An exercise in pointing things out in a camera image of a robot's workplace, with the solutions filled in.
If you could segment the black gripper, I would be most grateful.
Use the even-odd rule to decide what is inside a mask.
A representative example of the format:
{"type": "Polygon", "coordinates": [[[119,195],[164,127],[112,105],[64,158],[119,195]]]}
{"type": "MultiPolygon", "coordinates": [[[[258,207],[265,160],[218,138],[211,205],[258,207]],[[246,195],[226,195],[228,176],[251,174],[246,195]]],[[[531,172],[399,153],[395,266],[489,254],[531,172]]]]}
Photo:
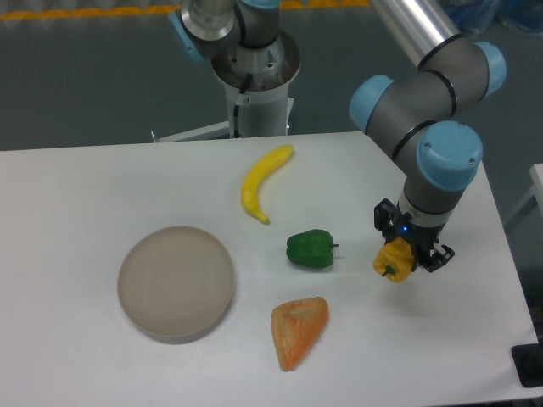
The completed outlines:
{"type": "Polygon", "coordinates": [[[420,226],[411,214],[401,213],[387,198],[378,203],[373,210],[374,227],[380,231],[385,242],[403,239],[417,252],[417,264],[427,272],[435,272],[445,266],[455,251],[437,243],[445,223],[438,226],[420,226]]]}

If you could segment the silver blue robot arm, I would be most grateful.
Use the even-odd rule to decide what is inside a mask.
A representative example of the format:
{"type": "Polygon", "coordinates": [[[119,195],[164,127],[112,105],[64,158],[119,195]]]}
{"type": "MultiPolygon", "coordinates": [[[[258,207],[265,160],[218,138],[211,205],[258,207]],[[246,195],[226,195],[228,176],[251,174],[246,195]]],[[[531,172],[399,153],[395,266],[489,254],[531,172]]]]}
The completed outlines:
{"type": "MultiPolygon", "coordinates": [[[[406,244],[411,270],[431,272],[453,257],[439,235],[483,156],[478,134],[453,115],[498,90],[507,65],[497,47],[467,40],[435,1],[372,7],[417,73],[403,83],[385,75],[366,80],[349,114],[406,176],[397,202],[375,207],[375,228],[387,243],[406,244]]],[[[185,1],[169,21],[191,60],[212,63],[225,89],[231,137],[286,133],[288,85],[300,55],[279,27],[278,2],[185,1]]]]}

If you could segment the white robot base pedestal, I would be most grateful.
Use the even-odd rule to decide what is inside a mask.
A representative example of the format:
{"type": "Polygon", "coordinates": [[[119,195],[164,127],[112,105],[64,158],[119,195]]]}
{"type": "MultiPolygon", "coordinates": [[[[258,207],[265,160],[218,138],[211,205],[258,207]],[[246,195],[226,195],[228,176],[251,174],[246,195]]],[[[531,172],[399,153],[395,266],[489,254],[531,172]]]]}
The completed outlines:
{"type": "Polygon", "coordinates": [[[217,54],[211,65],[224,87],[227,120],[184,131],[157,142],[203,141],[226,138],[271,137],[288,134],[294,100],[289,85],[300,68],[300,51],[283,30],[263,48],[237,45],[217,54]]]}

